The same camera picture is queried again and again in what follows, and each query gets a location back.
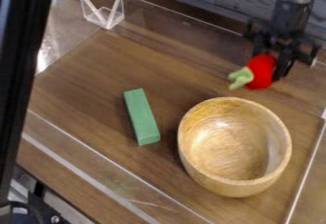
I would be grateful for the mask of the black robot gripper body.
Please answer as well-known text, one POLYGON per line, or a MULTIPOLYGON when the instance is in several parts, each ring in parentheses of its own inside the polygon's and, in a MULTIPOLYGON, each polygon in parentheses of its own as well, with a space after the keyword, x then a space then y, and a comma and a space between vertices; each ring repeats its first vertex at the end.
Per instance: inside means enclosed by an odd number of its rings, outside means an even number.
POLYGON ((309 67, 314 65, 321 45, 302 32, 279 34, 269 23, 259 19, 251 19, 246 25, 243 37, 254 43, 257 36, 265 37, 266 53, 275 52, 278 57, 278 50, 286 46, 293 46, 298 48, 295 62, 301 62, 309 67))

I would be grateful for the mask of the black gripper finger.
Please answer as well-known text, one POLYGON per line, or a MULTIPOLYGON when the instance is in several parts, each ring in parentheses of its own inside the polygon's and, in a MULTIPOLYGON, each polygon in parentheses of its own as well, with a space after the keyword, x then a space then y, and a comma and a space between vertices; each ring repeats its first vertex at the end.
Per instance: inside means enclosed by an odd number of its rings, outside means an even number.
POLYGON ((266 42, 263 36, 257 36, 254 41, 254 51, 253 56, 258 56, 266 53, 266 42))
POLYGON ((298 59, 298 48, 286 46, 278 50, 273 81, 279 81, 289 73, 298 59))

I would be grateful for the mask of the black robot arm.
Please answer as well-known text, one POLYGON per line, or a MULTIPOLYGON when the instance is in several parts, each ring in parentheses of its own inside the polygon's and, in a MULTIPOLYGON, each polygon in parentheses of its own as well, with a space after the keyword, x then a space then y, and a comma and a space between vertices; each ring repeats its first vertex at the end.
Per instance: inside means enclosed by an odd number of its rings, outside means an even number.
POLYGON ((278 54, 273 81, 287 76, 297 61, 312 66, 321 45, 305 34, 314 0, 277 0, 270 21, 253 18, 243 37, 254 43, 253 56, 278 54))

